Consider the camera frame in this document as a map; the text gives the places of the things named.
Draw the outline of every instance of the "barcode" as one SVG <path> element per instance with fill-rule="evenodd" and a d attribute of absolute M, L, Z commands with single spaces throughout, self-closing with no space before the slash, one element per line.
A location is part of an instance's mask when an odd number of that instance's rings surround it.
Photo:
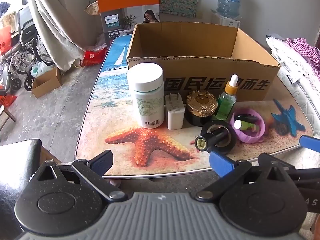
<path fill-rule="evenodd" d="M 153 121 L 153 122 L 146 122 L 146 126 L 154 126 L 159 123 L 160 123 L 160 119 L 158 119 L 157 121 Z"/>

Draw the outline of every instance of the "purple tape roll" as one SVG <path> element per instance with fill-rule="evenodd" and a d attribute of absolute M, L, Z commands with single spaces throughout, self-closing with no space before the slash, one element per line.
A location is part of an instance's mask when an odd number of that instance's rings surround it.
<path fill-rule="evenodd" d="M 258 117 L 259 121 L 257 121 L 255 124 L 260 126 L 260 131 L 257 133 L 257 132 L 241 131 L 241 130 L 235 129 L 235 116 L 239 114 L 252 114 Z M 244 143 L 256 143 L 256 142 L 261 142 L 263 140 L 262 137 L 266 130 L 266 125 L 264 123 L 263 118 L 256 111 L 252 109 L 248 109 L 248 108 L 236 109 L 231 117 L 230 124 L 233 130 L 235 130 L 238 139 Z"/>

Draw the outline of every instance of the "black leather chair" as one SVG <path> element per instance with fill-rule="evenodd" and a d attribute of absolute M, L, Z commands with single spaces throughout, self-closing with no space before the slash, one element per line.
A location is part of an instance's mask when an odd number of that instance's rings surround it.
<path fill-rule="evenodd" d="M 14 240 L 21 232 L 14 204 L 39 168 L 41 141 L 33 139 L 0 146 L 0 239 Z"/>

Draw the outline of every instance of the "woman's black hair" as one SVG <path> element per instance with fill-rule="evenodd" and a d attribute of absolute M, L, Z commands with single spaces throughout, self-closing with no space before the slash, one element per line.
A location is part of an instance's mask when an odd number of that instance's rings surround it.
<path fill-rule="evenodd" d="M 158 21 L 157 18 L 156 18 L 156 16 L 155 16 L 155 14 L 153 13 L 152 10 L 146 10 L 145 13 L 144 13 L 144 19 L 145 19 L 145 21 L 143 21 L 143 23 L 148 23 L 148 22 L 150 22 L 150 21 L 146 18 L 146 13 L 149 14 L 149 15 L 151 15 L 154 20 Z"/>

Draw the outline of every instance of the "gray ribbed panel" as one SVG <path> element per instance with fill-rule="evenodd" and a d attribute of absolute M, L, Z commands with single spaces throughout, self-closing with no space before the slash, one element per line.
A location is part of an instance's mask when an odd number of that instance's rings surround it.
<path fill-rule="evenodd" d="M 25 234 L 21 240 L 49 237 Z M 110 204 L 101 219 L 84 232 L 63 240 L 266 240 L 250 236 L 225 222 L 213 204 L 200 203 L 188 193 L 134 193 Z M 302 240 L 298 234 L 273 240 Z"/>

